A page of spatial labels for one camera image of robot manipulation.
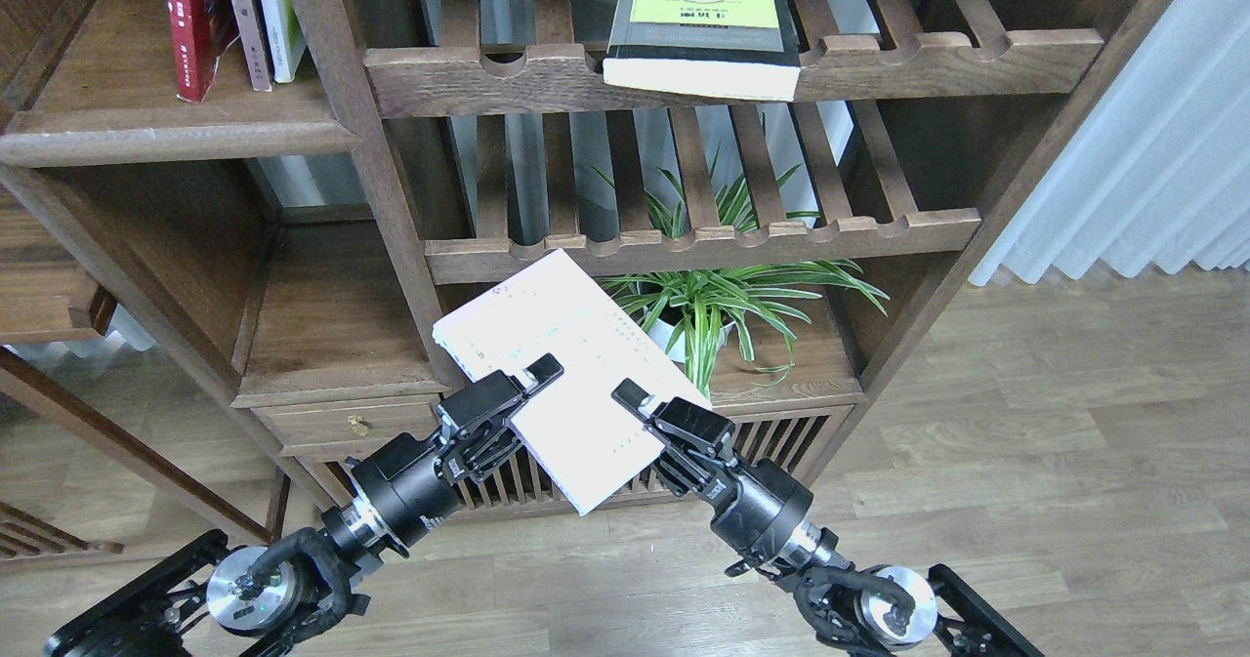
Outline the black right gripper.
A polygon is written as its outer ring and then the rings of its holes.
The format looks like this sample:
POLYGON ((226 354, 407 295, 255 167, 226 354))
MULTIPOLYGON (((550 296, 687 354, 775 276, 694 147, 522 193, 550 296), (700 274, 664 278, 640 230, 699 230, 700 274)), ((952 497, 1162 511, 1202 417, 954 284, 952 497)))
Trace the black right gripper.
POLYGON ((812 492, 776 462, 748 463, 732 448, 732 421, 684 398, 665 402, 632 380, 611 397, 639 421, 652 421, 664 443, 652 470, 665 487, 712 507, 712 532, 738 553, 725 573, 772 565, 778 575, 790 575, 810 563, 816 552, 816 528, 808 520, 812 492))

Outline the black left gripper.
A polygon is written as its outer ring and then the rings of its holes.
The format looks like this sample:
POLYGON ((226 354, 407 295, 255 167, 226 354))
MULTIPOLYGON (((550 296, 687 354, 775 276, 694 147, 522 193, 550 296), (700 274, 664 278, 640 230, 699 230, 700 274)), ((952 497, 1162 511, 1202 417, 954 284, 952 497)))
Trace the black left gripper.
POLYGON ((328 536, 342 558, 409 547, 462 506, 456 483, 481 482, 518 451, 508 427, 512 413, 565 368, 552 353, 528 363, 518 376, 502 371, 444 398, 440 431, 414 438, 404 431, 366 460, 350 466, 355 497, 328 512, 328 536))

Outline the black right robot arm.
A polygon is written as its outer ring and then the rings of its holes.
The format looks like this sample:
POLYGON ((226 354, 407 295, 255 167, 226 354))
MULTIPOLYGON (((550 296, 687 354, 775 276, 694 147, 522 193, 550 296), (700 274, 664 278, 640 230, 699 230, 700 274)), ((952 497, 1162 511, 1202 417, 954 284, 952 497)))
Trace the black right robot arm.
POLYGON ((938 636, 952 656, 1038 655, 946 565, 926 575, 902 565, 858 570, 839 555, 838 537, 808 518, 812 492, 770 460, 745 461, 728 418, 630 380, 612 398, 661 440, 652 470, 665 487, 712 507, 711 531, 738 553, 728 576, 756 571, 792 595, 818 642, 852 656, 892 656, 938 636))

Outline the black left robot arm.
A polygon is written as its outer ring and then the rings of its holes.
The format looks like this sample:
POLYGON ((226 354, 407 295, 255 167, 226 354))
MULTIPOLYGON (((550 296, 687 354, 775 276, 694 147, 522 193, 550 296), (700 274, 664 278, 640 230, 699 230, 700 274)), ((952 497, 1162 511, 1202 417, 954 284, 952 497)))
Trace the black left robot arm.
POLYGON ((182 656, 182 635, 209 617, 250 637, 250 656, 282 656, 362 615, 352 590, 382 550, 408 550, 462 506, 456 485, 481 482, 518 452, 508 427, 518 408, 562 375, 544 355, 519 373, 496 371, 444 398, 440 430, 428 438, 399 433, 352 463, 355 495, 271 546, 229 550, 210 531, 68 622, 46 642, 48 656, 182 656))

